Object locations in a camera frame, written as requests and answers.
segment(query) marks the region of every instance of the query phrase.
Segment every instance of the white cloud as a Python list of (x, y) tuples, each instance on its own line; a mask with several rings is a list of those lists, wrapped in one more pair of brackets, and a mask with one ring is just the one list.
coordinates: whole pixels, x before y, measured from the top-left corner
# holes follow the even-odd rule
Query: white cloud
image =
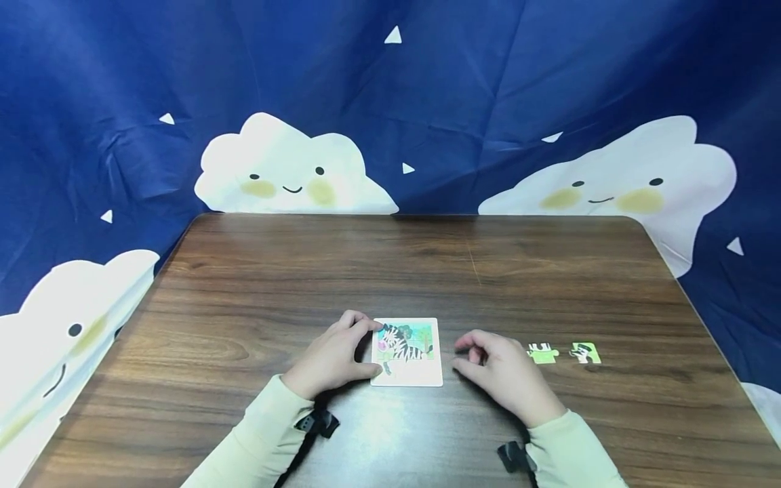
[(398, 26), (393, 28), (388, 37), (385, 37), (385, 44), (401, 44), (401, 32)]
[(629, 216), (642, 223), (672, 274), (691, 267), (702, 218), (736, 182), (721, 148), (696, 144), (687, 116), (653, 120), (601, 149), (560, 162), (488, 198), (486, 215)]
[(43, 449), (55, 428), (46, 422), (59, 419), (84, 388), (152, 285), (158, 260), (135, 250), (105, 265), (65, 262), (38, 281), (18, 313), (0, 316), (0, 370), (14, 371), (0, 375), (0, 486), (23, 476), (19, 453), (35, 451), (30, 442), (40, 443), (35, 455)]
[(781, 449), (781, 394), (753, 383), (741, 385)]
[(553, 134), (552, 136), (543, 137), (542, 141), (543, 142), (556, 142), (562, 136), (562, 134), (563, 134), (563, 132), (559, 132), (559, 133)]
[(159, 119), (162, 123), (167, 123), (170, 126), (176, 125), (177, 123), (173, 120), (173, 116), (169, 113), (163, 114)]
[(366, 175), (358, 147), (341, 134), (308, 137), (267, 113), (239, 134), (215, 137), (201, 157), (195, 194), (211, 210), (250, 213), (398, 211)]

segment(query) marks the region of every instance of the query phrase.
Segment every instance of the zebra illustration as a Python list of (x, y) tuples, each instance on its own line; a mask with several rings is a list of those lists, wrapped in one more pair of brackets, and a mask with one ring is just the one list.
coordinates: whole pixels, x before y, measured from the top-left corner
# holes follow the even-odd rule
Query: zebra illustration
[[(392, 352), (393, 359), (402, 359), (404, 362), (414, 359), (428, 359), (428, 353), (433, 350), (433, 344), (430, 344), (429, 350), (425, 352), (418, 347), (409, 345), (404, 332), (396, 326), (383, 324), (380, 332), (384, 334), (382, 339), (377, 342), (377, 348), (382, 352)], [(383, 369), (385, 374), (391, 374), (391, 368), (388, 367), (387, 361), (383, 362)]]

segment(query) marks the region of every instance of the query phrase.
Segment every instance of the tabletop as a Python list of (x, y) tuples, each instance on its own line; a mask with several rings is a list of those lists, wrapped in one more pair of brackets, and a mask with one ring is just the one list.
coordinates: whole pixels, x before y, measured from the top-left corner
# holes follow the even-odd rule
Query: tabletop
[[(540, 365), (630, 486), (781, 486), (781, 454), (643, 228), (623, 217), (197, 219), (24, 486), (179, 486), (343, 310), (436, 317), (441, 388), (337, 392), (285, 486), (529, 486), (517, 422), (449, 367), (482, 328)], [(573, 342), (596, 344), (580, 364)]]

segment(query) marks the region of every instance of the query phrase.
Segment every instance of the cloud eye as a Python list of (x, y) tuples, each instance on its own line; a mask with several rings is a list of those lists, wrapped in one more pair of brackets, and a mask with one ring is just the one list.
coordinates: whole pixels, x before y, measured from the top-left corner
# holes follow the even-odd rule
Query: cloud eye
[(81, 333), (82, 329), (83, 327), (81, 326), (81, 324), (79, 323), (73, 324), (68, 328), (68, 335), (71, 337), (76, 337)]

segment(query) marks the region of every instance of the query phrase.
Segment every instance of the light green sleeve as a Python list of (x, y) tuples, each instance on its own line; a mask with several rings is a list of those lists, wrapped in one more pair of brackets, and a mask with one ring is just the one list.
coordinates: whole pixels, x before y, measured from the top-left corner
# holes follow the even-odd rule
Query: light green sleeve
[(274, 376), (182, 488), (272, 488), (304, 442), (294, 426), (313, 406)]
[(573, 411), (529, 429), (526, 453), (540, 488), (626, 488), (597, 436)]

